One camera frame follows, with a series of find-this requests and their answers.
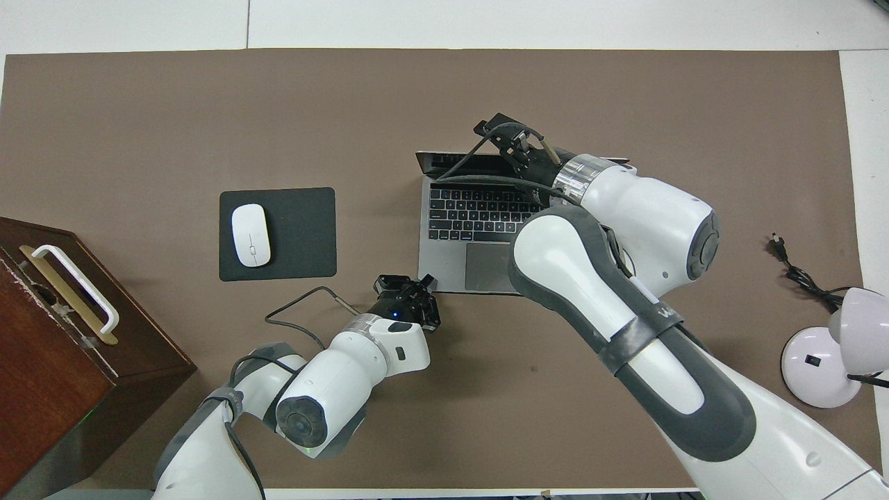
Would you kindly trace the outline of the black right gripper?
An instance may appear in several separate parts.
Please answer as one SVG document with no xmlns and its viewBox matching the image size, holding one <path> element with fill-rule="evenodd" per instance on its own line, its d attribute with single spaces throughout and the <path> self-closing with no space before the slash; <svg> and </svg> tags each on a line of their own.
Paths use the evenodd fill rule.
<svg viewBox="0 0 889 500">
<path fill-rule="evenodd" d="M 474 133 L 489 142 L 501 142 L 503 133 L 495 128 L 503 123 L 499 118 L 481 120 Z M 571 159 L 571 151 L 549 145 L 539 133 L 506 133 L 506 160 L 513 168 L 513 185 L 518 190 L 551 189 L 556 175 Z"/>
</svg>

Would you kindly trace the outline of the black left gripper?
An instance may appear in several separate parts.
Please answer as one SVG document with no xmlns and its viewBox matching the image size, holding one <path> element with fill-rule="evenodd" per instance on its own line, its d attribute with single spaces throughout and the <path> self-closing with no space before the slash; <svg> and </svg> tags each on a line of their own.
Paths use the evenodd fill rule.
<svg viewBox="0 0 889 500">
<path fill-rule="evenodd" d="M 377 301 L 368 313 L 395 321 L 416 323 L 428 332 L 441 326 L 438 305 L 431 291 L 438 281 L 426 274 L 418 281 L 410 276 L 378 276 L 374 283 Z"/>
</svg>

